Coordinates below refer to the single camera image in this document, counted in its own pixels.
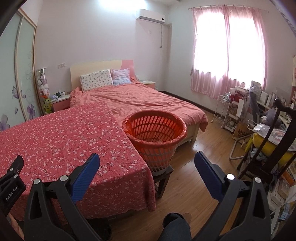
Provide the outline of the person right hand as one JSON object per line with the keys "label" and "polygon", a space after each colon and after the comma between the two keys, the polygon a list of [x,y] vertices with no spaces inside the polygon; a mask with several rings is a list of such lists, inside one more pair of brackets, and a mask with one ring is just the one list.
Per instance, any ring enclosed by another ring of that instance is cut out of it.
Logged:
{"label": "person right hand", "polygon": [[8,219],[11,221],[11,226],[14,229],[14,231],[21,237],[22,240],[25,240],[24,233],[21,227],[10,213],[8,214]]}

